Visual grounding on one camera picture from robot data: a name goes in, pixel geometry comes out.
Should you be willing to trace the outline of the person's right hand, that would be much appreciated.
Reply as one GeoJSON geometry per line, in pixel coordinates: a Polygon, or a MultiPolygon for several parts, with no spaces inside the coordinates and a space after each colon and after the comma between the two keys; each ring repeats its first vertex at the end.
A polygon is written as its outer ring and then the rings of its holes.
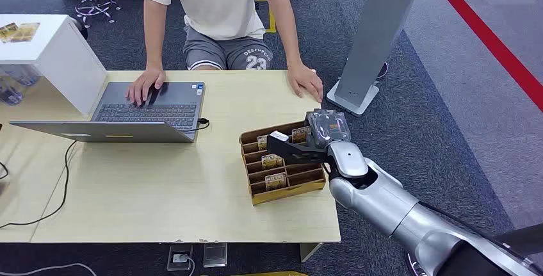
{"type": "Polygon", "coordinates": [[[163,69],[159,67],[148,67],[129,85],[125,97],[129,102],[141,106],[144,102],[147,102],[150,89],[155,88],[159,90],[165,82],[165,79],[166,74],[163,69]]]}

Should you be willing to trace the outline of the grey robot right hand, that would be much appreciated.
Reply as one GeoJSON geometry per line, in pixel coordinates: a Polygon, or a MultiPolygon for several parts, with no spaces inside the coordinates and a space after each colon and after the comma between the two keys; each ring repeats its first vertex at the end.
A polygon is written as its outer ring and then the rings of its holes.
{"type": "Polygon", "coordinates": [[[323,149],[332,142],[350,142],[351,132],[343,112],[314,109],[306,113],[309,132],[306,140],[310,146],[323,149]]]}

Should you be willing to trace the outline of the person's left hand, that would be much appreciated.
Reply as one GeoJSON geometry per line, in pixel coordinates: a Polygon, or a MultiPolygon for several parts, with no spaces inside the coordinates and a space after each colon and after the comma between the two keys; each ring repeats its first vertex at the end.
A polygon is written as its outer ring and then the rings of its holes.
{"type": "Polygon", "coordinates": [[[303,97],[307,92],[315,101],[322,102],[323,82],[314,69],[310,69],[303,63],[289,65],[287,79],[298,97],[303,97]]]}

